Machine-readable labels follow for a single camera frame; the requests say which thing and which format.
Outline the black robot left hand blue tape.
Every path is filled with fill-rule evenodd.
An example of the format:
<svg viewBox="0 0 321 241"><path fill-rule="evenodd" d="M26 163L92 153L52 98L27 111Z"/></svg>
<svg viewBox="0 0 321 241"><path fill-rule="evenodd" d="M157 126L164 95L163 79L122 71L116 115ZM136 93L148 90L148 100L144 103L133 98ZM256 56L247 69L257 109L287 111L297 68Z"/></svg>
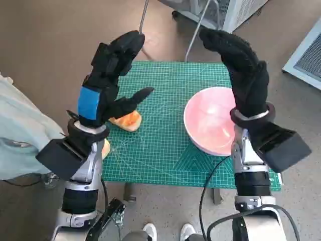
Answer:
<svg viewBox="0 0 321 241"><path fill-rule="evenodd" d="M131 70L144 41L144 34L135 30L110 44L99 44L91 62L92 71L86 76L78 99L81 125L96 128L112 117L118 119L130 114L153 92L153 87L145 87L130 98L117 97L119 79Z"/></svg>

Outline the black gloved robot right hand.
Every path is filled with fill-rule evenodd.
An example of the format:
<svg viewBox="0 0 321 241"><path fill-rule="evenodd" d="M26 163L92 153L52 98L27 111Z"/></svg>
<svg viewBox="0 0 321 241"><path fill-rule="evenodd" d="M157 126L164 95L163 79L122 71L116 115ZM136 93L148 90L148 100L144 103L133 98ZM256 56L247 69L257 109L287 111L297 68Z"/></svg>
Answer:
<svg viewBox="0 0 321 241"><path fill-rule="evenodd" d="M250 44L222 30L203 28L199 33L204 47L217 52L229 72L236 109L245 117L267 111L269 75Z"/></svg>

